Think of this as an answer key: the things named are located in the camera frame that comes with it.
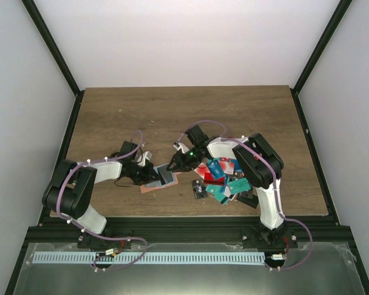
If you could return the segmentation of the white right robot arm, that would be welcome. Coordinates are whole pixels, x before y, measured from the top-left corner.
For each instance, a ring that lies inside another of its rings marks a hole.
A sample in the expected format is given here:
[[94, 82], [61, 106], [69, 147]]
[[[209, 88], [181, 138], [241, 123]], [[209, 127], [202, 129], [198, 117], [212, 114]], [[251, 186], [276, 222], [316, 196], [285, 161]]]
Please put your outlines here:
[[241, 138], [210, 138], [197, 124], [188, 128], [184, 134], [192, 148], [176, 140], [173, 143], [176, 153], [169, 162], [168, 171], [195, 170], [204, 159], [236, 160], [249, 185], [256, 189], [261, 212], [260, 240], [267, 247], [276, 247], [284, 235], [284, 214], [280, 199], [284, 163], [263, 135], [254, 133]]

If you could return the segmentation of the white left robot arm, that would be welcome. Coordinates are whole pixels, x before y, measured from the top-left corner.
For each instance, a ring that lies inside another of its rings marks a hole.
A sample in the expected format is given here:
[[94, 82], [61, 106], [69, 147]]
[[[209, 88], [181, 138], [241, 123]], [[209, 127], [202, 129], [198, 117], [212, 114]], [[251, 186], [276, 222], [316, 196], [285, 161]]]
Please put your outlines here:
[[92, 232], [91, 239], [99, 248], [109, 247], [114, 234], [105, 227], [106, 218], [90, 204], [93, 187], [121, 178], [131, 179], [136, 186], [161, 180], [150, 162], [152, 154], [146, 151], [137, 155], [139, 149], [137, 144], [124, 141], [118, 152], [100, 161], [62, 160], [42, 196], [43, 206], [80, 225], [81, 230]]

